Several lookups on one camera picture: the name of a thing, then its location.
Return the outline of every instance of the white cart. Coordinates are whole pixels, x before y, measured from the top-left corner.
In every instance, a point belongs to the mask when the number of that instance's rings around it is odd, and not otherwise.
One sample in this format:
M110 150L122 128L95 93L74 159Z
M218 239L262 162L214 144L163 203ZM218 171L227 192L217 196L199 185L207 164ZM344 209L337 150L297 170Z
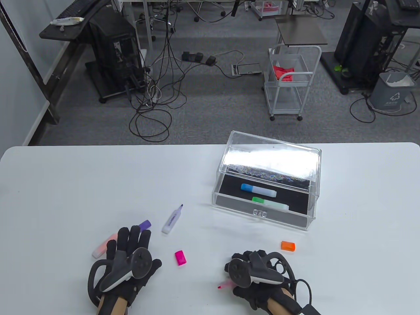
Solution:
M258 15L258 20L262 21L264 16L286 14L287 5L288 2L284 0L256 0L249 7Z
M315 49L318 51L315 65L310 70L308 70L305 60L300 54L302 49ZM316 45L288 47L285 44L277 44L269 50L269 61L267 70L264 72L264 87L262 89L265 92L270 120L273 121L276 114L297 114L297 120L301 121L303 119L302 111L305 107L321 53L321 47ZM294 72L285 73L277 79L274 66L285 69L294 68ZM292 75L293 81L283 81L284 77L290 75ZM304 88L300 89L305 94L303 101L298 87Z

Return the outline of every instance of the vr controller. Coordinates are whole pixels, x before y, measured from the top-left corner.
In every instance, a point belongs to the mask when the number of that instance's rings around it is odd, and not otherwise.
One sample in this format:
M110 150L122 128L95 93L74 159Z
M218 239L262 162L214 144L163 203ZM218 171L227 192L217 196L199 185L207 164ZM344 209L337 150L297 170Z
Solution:
M267 263L271 259L277 259L284 268L283 273L287 272L292 279L287 279L276 269L269 268ZM272 252L264 257L261 257L257 252L252 252L249 254L249 261L234 258L228 265L228 273L231 280L242 288L248 288L252 282L282 284L283 282L287 281L290 283L290 280L294 280L294 275L288 262L282 254L277 252Z
M125 251L117 250L114 260L101 259L96 261L90 269L87 282L88 294L93 303L95 303L97 297L97 287L93 286L93 282L100 266L111 267L111 272L97 284L99 291L108 292L131 277L135 279L145 277L152 267L152 255L148 249L140 247L128 258Z

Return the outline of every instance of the forearm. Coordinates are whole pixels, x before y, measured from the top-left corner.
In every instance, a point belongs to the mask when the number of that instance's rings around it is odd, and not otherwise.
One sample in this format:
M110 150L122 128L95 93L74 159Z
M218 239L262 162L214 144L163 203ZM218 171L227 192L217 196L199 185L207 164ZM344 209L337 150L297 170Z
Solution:
M109 305L107 301L104 301L105 295L102 295L101 301L99 302L98 311L96 315L124 315L127 308L127 301L123 298L118 298L116 302L112 302L112 305Z
M290 296L293 299L293 297L291 296L289 291L287 291L286 289L282 289L282 290L283 290L284 294ZM276 301L274 301L271 298L268 299L267 306L268 306L269 311L273 315L291 315L288 310L286 310L282 305L280 305L279 303L277 303Z

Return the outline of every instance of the white wall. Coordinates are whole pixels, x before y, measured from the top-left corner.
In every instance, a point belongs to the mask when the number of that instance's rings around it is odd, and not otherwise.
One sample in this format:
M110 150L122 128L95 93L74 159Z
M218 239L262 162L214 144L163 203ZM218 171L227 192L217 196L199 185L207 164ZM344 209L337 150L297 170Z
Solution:
M72 2L73 0L2 0L44 82L49 79L67 43L41 39L39 33Z
M2 24L0 43L1 157L10 147L28 144L49 103Z

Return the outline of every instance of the gray trash can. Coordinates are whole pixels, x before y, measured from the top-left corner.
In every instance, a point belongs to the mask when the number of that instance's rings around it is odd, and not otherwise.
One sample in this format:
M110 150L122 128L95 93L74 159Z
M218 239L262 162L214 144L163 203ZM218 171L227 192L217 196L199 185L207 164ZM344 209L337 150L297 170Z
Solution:
M370 104L379 110L398 109L417 83L405 72L384 72L369 97Z

